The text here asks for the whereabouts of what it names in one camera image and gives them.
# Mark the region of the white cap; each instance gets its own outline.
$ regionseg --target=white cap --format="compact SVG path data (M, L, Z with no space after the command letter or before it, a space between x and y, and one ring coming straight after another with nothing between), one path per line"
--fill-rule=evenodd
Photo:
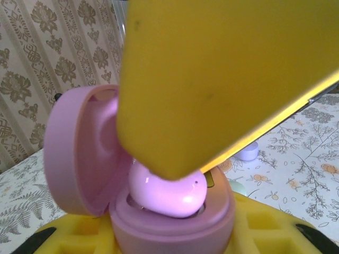
M253 142L243 148L242 150L238 151L234 157L239 159L239 160L244 160L244 161L251 161L256 159L258 157L259 153L259 145L257 142Z

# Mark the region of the table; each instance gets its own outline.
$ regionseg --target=table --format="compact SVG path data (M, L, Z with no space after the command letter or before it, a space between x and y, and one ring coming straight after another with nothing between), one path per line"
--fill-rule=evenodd
M325 95L258 140L259 157L219 167L247 195L302 218L339 244L339 95ZM0 175L0 253L65 213L43 173L43 150Z

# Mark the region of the white tablecloth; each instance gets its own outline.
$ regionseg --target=white tablecloth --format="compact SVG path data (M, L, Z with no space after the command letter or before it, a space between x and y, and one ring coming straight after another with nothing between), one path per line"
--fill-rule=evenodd
M259 157L220 165L248 196L339 241L339 96L326 95L258 140ZM0 175L0 253L64 214L43 173L43 150Z

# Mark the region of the earbud case lid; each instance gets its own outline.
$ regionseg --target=earbud case lid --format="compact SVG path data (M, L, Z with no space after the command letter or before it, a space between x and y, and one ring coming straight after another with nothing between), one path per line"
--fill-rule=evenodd
M50 192L67 213L101 216L127 184L132 165L120 146L115 119L118 86L67 91L54 105L44 136Z

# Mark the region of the yellow object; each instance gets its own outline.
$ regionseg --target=yellow object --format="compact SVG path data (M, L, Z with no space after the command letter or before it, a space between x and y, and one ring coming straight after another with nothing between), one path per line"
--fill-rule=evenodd
M320 254L295 227L307 222L234 193L235 224L225 254ZM89 217L67 214L38 231L56 231L34 254L121 254L109 215Z
M155 174L208 171L339 80L339 1L131 0L118 134Z

